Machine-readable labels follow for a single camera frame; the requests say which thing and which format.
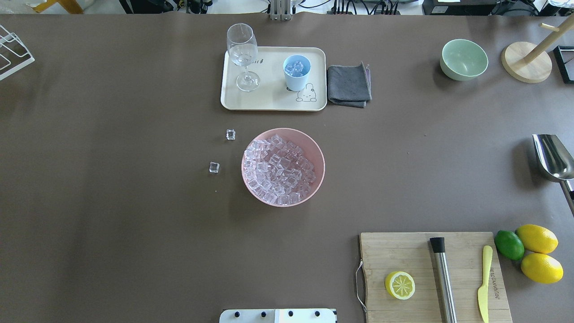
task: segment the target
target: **round wooden base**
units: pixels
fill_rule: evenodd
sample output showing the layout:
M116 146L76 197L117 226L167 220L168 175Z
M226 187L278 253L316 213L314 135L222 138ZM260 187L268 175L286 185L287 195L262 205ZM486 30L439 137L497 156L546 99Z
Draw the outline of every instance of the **round wooden base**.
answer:
M524 57L536 47L536 44L519 41L508 45L502 51L501 60L504 69L517 80L525 83L540 83L547 79L552 71L552 61L548 53L542 52L530 63Z

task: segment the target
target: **butter knife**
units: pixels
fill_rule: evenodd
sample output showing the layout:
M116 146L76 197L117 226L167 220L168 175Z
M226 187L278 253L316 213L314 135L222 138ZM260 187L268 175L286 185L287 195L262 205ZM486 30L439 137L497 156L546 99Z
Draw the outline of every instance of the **butter knife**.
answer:
M485 245L482 249L482 286L478 288L478 309L484 323L488 323L488 277L492 264L492 247Z

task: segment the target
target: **yellow lemon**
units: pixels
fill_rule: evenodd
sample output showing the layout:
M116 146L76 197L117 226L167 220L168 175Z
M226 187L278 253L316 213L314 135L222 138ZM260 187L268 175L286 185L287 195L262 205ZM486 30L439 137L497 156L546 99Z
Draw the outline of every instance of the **yellow lemon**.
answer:
M551 253L558 246L556 235L536 224L525 224L516 229L516 235L522 240L524 248L538 253Z
M520 269L526 277L543 284L556 283L564 275L560 262L543 253L531 253L525 256Z
M409 299L414 294L414 279L404 271L393 271L387 275L385 287L394 298Z

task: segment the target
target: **wire rack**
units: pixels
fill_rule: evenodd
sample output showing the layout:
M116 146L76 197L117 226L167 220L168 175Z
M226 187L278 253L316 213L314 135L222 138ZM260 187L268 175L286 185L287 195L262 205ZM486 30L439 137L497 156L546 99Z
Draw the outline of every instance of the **wire rack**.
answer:
M22 40L0 25L0 80L7 78L34 61Z

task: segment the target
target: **bowl of ice cubes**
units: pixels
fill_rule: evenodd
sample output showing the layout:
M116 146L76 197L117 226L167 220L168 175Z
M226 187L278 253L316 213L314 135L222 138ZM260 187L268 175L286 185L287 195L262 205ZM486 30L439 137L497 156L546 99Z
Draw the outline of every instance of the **bowl of ice cubes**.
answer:
M325 158L307 134L291 129L267 130L255 137L241 160L245 186L263 203L287 207L310 199L325 175Z

